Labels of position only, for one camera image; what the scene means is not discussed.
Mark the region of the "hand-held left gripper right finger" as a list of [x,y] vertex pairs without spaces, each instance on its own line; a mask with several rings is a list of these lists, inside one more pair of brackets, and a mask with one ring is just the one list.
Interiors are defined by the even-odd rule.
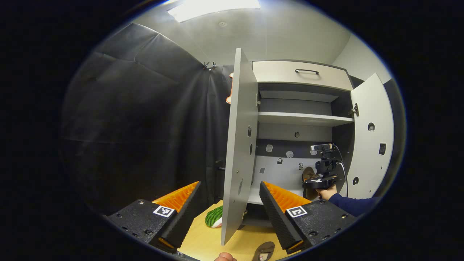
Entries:
[[327,200],[310,201],[269,182],[260,183],[260,198],[287,254],[323,243],[357,221]]

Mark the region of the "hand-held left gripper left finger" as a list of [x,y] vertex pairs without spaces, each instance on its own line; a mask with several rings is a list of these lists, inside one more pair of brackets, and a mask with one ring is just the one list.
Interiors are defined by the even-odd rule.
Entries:
[[202,212],[202,191],[202,182],[193,182],[153,201],[137,199],[106,219],[135,240],[174,254]]

